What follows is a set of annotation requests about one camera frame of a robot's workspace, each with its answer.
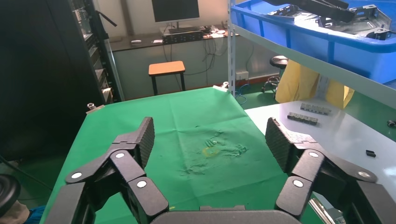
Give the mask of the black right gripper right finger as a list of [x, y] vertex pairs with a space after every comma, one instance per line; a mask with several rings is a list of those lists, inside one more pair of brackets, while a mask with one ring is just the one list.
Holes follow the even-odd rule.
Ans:
[[269, 118], [265, 139], [288, 179], [275, 209], [299, 220], [313, 192], [343, 214], [348, 224], [393, 224], [396, 203], [377, 176], [327, 152], [310, 135], [287, 129]]

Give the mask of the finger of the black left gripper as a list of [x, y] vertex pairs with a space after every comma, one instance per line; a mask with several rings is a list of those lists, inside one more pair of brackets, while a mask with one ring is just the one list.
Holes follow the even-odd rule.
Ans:
[[323, 0], [268, 0], [268, 3], [274, 6], [295, 5], [312, 14], [342, 22], [350, 22], [355, 17], [355, 13], [348, 8], [332, 7], [325, 4]]
[[339, 7], [342, 9], [347, 9], [349, 4], [342, 0], [323, 0], [323, 2], [332, 7]]

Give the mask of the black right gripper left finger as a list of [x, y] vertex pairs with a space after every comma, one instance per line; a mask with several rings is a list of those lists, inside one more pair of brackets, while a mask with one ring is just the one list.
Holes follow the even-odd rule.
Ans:
[[169, 211], [169, 203], [144, 171], [155, 140], [154, 121], [118, 135], [100, 157], [73, 170], [45, 218], [47, 224], [93, 224], [107, 200], [120, 193], [140, 224]]

